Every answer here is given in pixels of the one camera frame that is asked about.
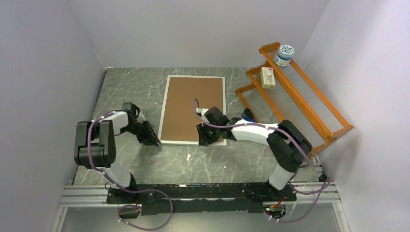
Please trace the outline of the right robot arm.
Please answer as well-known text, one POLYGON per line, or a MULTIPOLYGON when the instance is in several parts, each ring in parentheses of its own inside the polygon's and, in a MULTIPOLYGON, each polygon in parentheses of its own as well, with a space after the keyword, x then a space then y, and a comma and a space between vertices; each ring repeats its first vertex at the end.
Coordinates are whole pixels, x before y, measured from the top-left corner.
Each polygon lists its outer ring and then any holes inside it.
POLYGON ((220 138, 232 141, 251 141, 268 146, 278 163, 269 177, 266 195, 276 201, 284 195, 284 187, 297 171, 308 164, 313 146, 289 120, 276 124, 261 124, 234 117, 229 119, 219 108, 196 108, 200 119, 196 126, 200 146, 215 143, 220 138))

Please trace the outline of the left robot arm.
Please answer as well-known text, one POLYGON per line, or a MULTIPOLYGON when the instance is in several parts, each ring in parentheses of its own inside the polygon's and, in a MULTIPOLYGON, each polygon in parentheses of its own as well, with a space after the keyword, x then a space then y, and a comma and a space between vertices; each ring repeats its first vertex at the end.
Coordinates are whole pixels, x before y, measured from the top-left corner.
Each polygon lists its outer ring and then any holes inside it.
POLYGON ((142 145, 161 143, 140 108, 132 102, 125 102, 122 109, 96 120, 80 121, 76 125, 74 161, 107 180, 107 203, 134 203, 139 198, 135 178, 116 159, 115 138, 123 133, 136 136, 142 145))

